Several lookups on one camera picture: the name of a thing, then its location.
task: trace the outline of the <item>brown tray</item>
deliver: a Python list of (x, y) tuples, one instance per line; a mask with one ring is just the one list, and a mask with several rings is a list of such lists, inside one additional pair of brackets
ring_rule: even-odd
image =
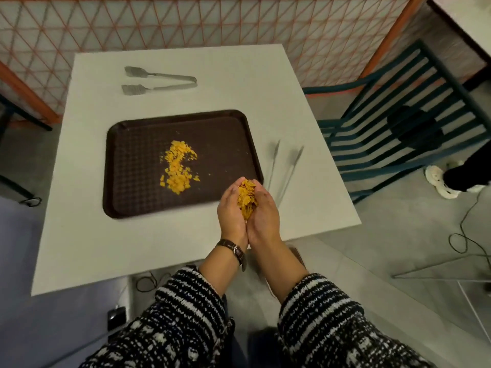
[[(176, 195), (160, 185), (167, 174), (165, 155), (173, 140), (185, 141), (198, 155), (184, 161), (191, 187)], [(239, 177), (263, 182), (246, 116), (224, 110), (122, 121), (107, 132), (104, 212), (125, 218), (178, 206), (220, 200)]]

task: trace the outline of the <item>white countertop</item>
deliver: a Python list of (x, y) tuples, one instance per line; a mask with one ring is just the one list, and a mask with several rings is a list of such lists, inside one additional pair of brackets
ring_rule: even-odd
[[(198, 87), (127, 97), (125, 66), (192, 75)], [(199, 260), (219, 239), (218, 203), (115, 220), (102, 209), (106, 133), (122, 120), (221, 109), (248, 118), (271, 192), (305, 145), (280, 205), (284, 240), (357, 225), (359, 217), (282, 45), (78, 54), (63, 117), (32, 295)]]
[(433, 0), (491, 56), (491, 0)]

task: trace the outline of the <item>striped knit sleeve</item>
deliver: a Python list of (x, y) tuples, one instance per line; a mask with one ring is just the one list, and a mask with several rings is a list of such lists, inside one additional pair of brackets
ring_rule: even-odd
[(178, 271), (155, 294), (156, 302), (81, 368), (214, 365), (233, 334), (224, 303), (195, 266)]
[(319, 274), (307, 275), (284, 301), (278, 339), (295, 366), (433, 366), (380, 332), (365, 319), (359, 303)]

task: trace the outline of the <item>pile of corn flakes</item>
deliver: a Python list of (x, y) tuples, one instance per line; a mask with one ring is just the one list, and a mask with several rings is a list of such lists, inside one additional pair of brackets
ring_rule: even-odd
[[(165, 182), (167, 182), (167, 188), (170, 188), (177, 195), (185, 189), (190, 188), (191, 185), (189, 184), (189, 181), (193, 178), (190, 173), (191, 168), (184, 167), (182, 161), (184, 159), (198, 159), (196, 152), (194, 152), (184, 141), (172, 141), (169, 151), (165, 152), (165, 157), (161, 156), (160, 162), (163, 162), (163, 159), (169, 163), (169, 167), (165, 169), (168, 178), (164, 181), (165, 176), (162, 175), (160, 177), (160, 185), (165, 187)], [(199, 181), (199, 177), (194, 176), (193, 180)]]
[(254, 187), (256, 185), (249, 179), (246, 179), (239, 186), (239, 198), (237, 205), (242, 210), (244, 220), (248, 220), (252, 212), (257, 206), (256, 197), (254, 195)]

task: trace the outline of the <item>leather watch strap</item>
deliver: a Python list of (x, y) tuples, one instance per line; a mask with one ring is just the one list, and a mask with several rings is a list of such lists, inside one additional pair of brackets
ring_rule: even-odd
[(235, 257), (237, 257), (239, 263), (241, 264), (242, 272), (246, 270), (247, 267), (246, 256), (238, 245), (227, 239), (221, 239), (220, 241), (218, 241), (217, 245), (221, 245), (223, 247), (230, 249), (234, 253)]

